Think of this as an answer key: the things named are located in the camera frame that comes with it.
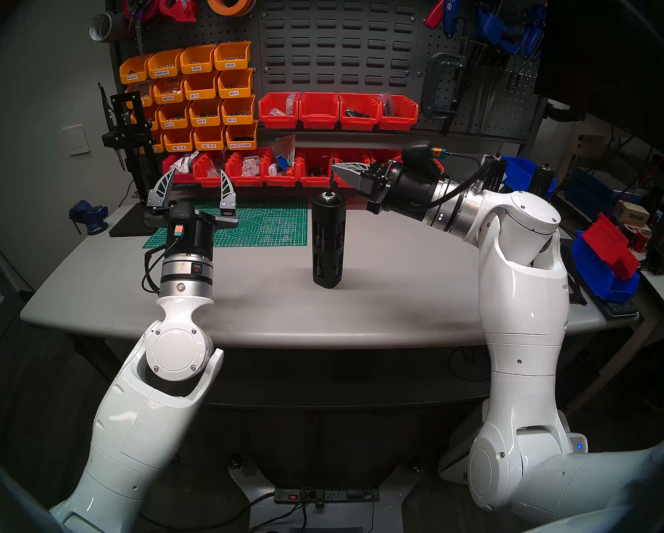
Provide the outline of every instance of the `white wall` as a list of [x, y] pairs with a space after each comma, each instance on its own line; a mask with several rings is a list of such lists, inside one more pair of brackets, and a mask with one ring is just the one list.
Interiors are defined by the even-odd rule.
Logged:
[[[97, 83], [115, 85], [109, 49], [87, 28], [104, 5], [22, 0], [0, 28], [0, 248], [35, 288], [86, 236], [69, 208], [84, 198], [114, 210], [131, 180], [100, 139]], [[60, 130], [75, 124], [88, 154], [66, 152]]]

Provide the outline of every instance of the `plastic bag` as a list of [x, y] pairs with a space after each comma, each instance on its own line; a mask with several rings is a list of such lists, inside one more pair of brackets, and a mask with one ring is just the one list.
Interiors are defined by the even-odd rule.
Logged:
[[293, 107], [295, 104], [295, 97], [297, 97], [297, 93], [291, 93], [288, 95], [288, 98], [285, 99], [286, 116], [292, 116]]
[[391, 98], [391, 93], [381, 93], [377, 96], [379, 101], [381, 101], [382, 111], [384, 116], [396, 116], [396, 104]]

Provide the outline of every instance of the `blue storage bin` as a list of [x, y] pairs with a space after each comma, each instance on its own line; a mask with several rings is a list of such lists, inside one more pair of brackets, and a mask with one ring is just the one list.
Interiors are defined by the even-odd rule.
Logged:
[[598, 257], [582, 237], [583, 231], [577, 231], [573, 241], [572, 254], [577, 263], [577, 271], [586, 281], [591, 291], [602, 300], [627, 301], [638, 288], [638, 272], [627, 281], [621, 281], [613, 275], [611, 268]]
[[[521, 159], [517, 156], [503, 156], [502, 158], [507, 162], [507, 169], [505, 170], [505, 179], [503, 180], [503, 183], [512, 190], [527, 190], [530, 188], [532, 174], [537, 169], [537, 165], [531, 160]], [[552, 181], [545, 198], [549, 196], [555, 188], [557, 188], [557, 178], [554, 178]]]

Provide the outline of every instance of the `light switch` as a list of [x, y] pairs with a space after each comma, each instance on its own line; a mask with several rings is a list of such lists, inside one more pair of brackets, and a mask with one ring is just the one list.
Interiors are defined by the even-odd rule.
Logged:
[[63, 135], [65, 135], [65, 146], [67, 147], [68, 154], [84, 154], [90, 152], [90, 147], [85, 138], [85, 130], [81, 124], [63, 128]]

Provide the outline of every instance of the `gray table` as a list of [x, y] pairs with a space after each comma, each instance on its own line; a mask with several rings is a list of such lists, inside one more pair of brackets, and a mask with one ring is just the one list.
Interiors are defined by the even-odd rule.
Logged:
[[[123, 206], [110, 225], [129, 209]], [[21, 312], [33, 325], [135, 340], [162, 310], [140, 288], [145, 237], [87, 237]], [[312, 282], [307, 247], [216, 248], [215, 305], [196, 321], [216, 345], [239, 348], [423, 348], [484, 343], [478, 250], [398, 214], [347, 211], [342, 281]], [[160, 275], [159, 266], [153, 279]], [[567, 333], [607, 321], [589, 297]]]

